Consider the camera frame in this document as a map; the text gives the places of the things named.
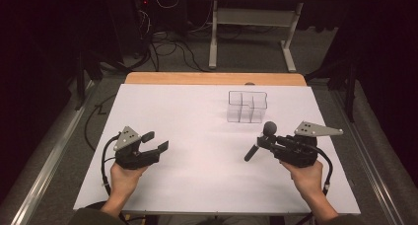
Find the person's left hand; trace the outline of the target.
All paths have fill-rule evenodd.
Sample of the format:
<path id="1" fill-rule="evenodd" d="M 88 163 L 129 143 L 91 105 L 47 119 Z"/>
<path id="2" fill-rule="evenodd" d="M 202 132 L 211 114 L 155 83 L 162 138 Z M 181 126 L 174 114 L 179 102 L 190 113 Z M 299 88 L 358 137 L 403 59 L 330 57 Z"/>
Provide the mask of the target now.
<path id="1" fill-rule="evenodd" d="M 128 199 L 136 190 L 139 179 L 147 169 L 148 167 L 142 167 L 135 170 L 123 169 L 117 163 L 114 163 L 110 169 L 110 197 L 123 200 Z"/>

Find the aluminium floor rail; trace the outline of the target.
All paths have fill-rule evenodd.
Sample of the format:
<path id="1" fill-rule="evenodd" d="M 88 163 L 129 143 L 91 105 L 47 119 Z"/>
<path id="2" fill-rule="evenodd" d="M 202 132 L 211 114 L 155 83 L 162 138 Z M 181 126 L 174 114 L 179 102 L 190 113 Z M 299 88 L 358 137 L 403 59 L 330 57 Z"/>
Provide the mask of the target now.
<path id="1" fill-rule="evenodd" d="M 97 89 L 98 81 L 90 80 L 83 87 L 85 97 L 71 97 L 70 102 L 36 147 L 28 163 L 19 175 L 7 197 L 12 207 L 13 218 L 6 225 L 28 225 L 60 161 L 67 150 L 67 144 L 85 111 L 85 102 Z"/>
<path id="2" fill-rule="evenodd" d="M 330 93 L 353 145 L 338 154 L 352 173 L 362 218 L 376 225 L 418 225 L 418 188 L 386 138 L 374 112 L 360 93 L 354 118 L 344 110 L 342 94 Z"/>

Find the black microphone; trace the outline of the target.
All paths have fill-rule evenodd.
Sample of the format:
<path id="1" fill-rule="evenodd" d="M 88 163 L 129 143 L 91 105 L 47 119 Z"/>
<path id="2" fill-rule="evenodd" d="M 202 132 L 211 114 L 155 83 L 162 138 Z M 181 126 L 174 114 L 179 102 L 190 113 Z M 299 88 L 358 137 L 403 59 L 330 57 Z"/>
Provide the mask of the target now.
<path id="1" fill-rule="evenodd" d="M 256 138 L 255 143 L 251 146 L 249 151 L 244 156 L 244 160 L 246 162 L 248 162 L 254 156 L 254 154 L 260 148 L 260 147 L 257 146 L 258 142 L 266 142 L 266 141 L 262 140 L 261 136 L 263 136 L 263 135 L 267 135 L 267 136 L 275 135 L 276 131 L 277 131 L 277 125 L 274 122 L 272 122 L 272 121 L 265 122 L 261 134 Z"/>

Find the white table cover sheet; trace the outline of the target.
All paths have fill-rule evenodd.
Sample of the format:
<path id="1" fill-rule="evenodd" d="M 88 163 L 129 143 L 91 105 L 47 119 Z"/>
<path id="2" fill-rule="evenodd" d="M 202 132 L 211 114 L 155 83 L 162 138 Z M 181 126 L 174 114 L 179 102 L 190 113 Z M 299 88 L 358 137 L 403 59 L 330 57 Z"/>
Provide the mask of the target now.
<path id="1" fill-rule="evenodd" d="M 305 214 L 306 203 L 289 172 L 265 149 L 246 162 L 261 123 L 227 121 L 230 86 L 120 86 L 101 140 L 74 206 L 107 198 L 102 174 L 113 157 L 111 138 L 125 126 L 153 140 L 151 150 L 168 141 L 160 161 L 141 177 L 125 210 L 157 214 Z"/>

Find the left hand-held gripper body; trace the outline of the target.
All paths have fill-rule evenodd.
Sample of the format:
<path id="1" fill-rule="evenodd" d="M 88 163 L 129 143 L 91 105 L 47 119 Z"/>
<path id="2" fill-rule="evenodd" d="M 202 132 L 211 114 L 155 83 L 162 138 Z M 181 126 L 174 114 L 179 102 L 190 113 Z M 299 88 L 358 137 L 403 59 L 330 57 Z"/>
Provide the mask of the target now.
<path id="1" fill-rule="evenodd" d="M 123 169 L 135 170 L 151 166 L 160 161 L 160 152 L 157 149 L 141 152 L 139 146 L 142 144 L 141 136 L 130 126 L 125 126 L 120 132 L 113 151 L 115 162 Z"/>

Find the black metal stand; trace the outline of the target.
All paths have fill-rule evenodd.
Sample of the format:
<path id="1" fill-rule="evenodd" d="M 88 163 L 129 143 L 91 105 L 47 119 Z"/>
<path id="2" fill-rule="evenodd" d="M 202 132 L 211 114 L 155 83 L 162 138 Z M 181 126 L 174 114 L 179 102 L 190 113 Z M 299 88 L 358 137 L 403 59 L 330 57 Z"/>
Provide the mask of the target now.
<path id="1" fill-rule="evenodd" d="M 76 90 L 78 111 L 86 100 L 86 81 L 85 75 L 93 81 L 103 79 L 103 73 L 100 68 L 99 56 L 92 50 L 80 50 L 76 57 Z"/>
<path id="2" fill-rule="evenodd" d="M 306 82 L 315 78 L 328 78 L 327 87 L 329 90 L 344 89 L 344 110 L 348 119 L 353 122 L 356 74 L 356 62 L 354 60 L 342 59 L 329 64 L 324 64 L 317 70 L 305 75 L 304 78 Z"/>

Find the clear plastic compartment organizer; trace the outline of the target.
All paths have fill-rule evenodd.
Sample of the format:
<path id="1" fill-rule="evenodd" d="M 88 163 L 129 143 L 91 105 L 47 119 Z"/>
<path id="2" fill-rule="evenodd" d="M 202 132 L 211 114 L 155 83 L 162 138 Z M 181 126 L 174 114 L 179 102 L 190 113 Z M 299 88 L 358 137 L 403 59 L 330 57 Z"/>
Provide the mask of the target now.
<path id="1" fill-rule="evenodd" d="M 230 91 L 227 121 L 262 123 L 267 108 L 267 94 L 265 92 Z"/>

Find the white metal desk frame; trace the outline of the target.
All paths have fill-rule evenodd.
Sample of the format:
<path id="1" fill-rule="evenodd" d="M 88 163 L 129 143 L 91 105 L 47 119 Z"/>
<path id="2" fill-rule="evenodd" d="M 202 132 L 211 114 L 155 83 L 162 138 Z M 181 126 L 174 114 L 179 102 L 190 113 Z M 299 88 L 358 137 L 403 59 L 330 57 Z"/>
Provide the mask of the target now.
<path id="1" fill-rule="evenodd" d="M 286 67 L 289 72 L 296 72 L 296 66 L 290 50 L 290 45 L 300 20 L 304 4 L 297 3 L 294 10 L 275 11 L 275 10 L 256 10 L 244 8 L 224 8 L 218 7 L 218 2 L 212 2 L 212 28 L 211 41 L 209 48 L 210 69 L 217 67 L 218 54 L 218 26 L 219 25 L 237 25 L 237 26 L 256 26 L 287 28 L 286 39 L 280 41 L 281 51 L 285 59 Z"/>

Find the person's right hand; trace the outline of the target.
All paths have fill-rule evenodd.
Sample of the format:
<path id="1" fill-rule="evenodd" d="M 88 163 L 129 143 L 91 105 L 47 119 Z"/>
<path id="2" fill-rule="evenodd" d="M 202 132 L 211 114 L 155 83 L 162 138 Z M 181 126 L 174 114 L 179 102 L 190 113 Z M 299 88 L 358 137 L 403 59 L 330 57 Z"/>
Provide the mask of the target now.
<path id="1" fill-rule="evenodd" d="M 312 166 L 305 168 L 298 168 L 285 162 L 281 162 L 281 165 L 290 172 L 296 189 L 305 201 L 323 196 L 321 189 L 323 165 L 321 162 L 315 161 Z"/>

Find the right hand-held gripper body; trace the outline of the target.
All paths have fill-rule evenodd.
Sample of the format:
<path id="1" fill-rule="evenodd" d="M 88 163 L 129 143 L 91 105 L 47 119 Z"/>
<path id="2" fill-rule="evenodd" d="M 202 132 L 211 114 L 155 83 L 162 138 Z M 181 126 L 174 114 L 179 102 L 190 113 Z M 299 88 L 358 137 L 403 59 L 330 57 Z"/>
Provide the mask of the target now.
<path id="1" fill-rule="evenodd" d="M 294 135 L 277 136 L 275 157 L 280 161 L 298 168 L 310 167 L 320 155 L 331 167 L 328 156 L 317 147 L 317 139 L 321 136 L 342 135 L 339 128 L 302 121 L 294 130 Z"/>

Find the wooden table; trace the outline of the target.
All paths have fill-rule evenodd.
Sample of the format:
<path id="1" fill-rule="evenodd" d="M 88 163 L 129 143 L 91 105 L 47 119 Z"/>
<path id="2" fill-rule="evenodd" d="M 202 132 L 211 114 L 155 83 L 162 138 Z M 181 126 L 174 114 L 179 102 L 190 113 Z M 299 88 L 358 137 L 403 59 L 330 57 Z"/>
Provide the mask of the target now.
<path id="1" fill-rule="evenodd" d="M 297 73 L 134 72 L 126 84 L 307 86 Z"/>

